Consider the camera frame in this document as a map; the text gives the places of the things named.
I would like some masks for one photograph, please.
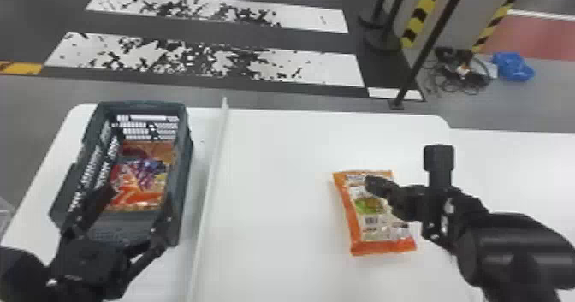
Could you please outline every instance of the red floor area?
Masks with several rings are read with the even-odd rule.
[[[575,21],[508,15],[483,53],[514,51],[524,57],[575,61]]]

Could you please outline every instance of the blue bag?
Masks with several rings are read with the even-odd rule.
[[[533,68],[525,64],[525,59],[518,53],[495,53],[491,62],[497,65],[499,76],[505,80],[525,82],[535,76]]]

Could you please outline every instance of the robotic hand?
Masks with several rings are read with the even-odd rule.
[[[422,236],[457,257],[459,272],[490,302],[558,302],[575,288],[575,249],[560,234],[521,214],[489,213],[451,184],[453,147],[424,149],[427,187],[400,187],[368,176],[366,189],[395,216],[421,222]]]
[[[0,300],[101,302],[121,298],[130,282],[168,247],[171,204],[165,205],[149,240],[118,248],[86,236],[115,194],[108,184],[84,210],[68,215],[56,256],[47,267],[29,252],[0,247]]]

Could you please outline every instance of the black pole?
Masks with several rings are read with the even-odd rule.
[[[359,12],[359,22],[368,28],[382,28],[385,25],[386,17],[383,13],[383,2],[385,0],[376,0],[376,4],[367,7]]]
[[[382,14],[383,2],[385,2],[385,0],[376,1],[376,6],[373,7],[373,13],[371,14],[372,20],[376,20]]]
[[[392,33],[395,19],[399,14],[403,0],[394,0],[394,4],[389,11],[388,19],[382,30],[373,30],[364,35],[365,42],[376,52],[396,53],[401,50],[400,39]]]
[[[388,37],[389,32],[391,32],[394,29],[395,19],[397,18],[397,14],[399,14],[400,12],[402,3],[403,0],[394,0],[394,5],[391,7],[391,10],[389,11],[388,22],[385,24],[385,27],[382,30],[382,40],[385,40]]]
[[[392,110],[403,110],[402,102],[403,99],[406,97],[407,91],[409,91],[409,88],[412,86],[413,82],[415,82],[415,79],[418,77],[418,73],[421,70],[421,67],[423,67],[431,51],[433,51],[433,48],[436,45],[439,36],[442,34],[443,29],[445,28],[449,19],[451,18],[451,15],[457,8],[459,1],[461,0],[449,0],[448,6],[445,8],[442,16],[439,18],[439,21],[437,21],[436,26],[433,28],[433,32],[431,32],[430,38],[427,40],[424,48],[421,50],[421,53],[419,54],[417,61],[415,62],[415,64],[413,64],[412,71],[411,73],[409,73],[409,78],[406,80],[405,85],[401,87],[401,90],[397,94],[397,97],[395,97],[395,99],[389,100],[389,107]]]

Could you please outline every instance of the gray plastic basket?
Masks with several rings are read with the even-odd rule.
[[[127,125],[130,127],[122,127],[120,122],[133,124]],[[146,127],[137,128],[142,123]],[[150,125],[153,125],[153,135],[146,134],[146,131],[151,131],[148,128]],[[163,131],[168,126],[171,134],[157,133],[158,129]],[[143,134],[128,135],[129,131],[136,133],[143,131]],[[111,167],[120,156],[119,144],[130,136],[150,141],[173,140],[174,161],[169,166],[161,208],[144,211],[105,210],[89,230],[88,236],[92,240],[118,246],[138,245],[150,238],[154,223],[164,213],[171,217],[168,230],[169,245],[176,246],[180,238],[181,217],[193,150],[186,107],[183,104],[140,101],[98,104],[84,133],[83,146],[78,158],[71,164],[50,209],[50,218],[60,228],[71,211],[83,209],[83,201],[89,201],[98,189],[109,184]]]

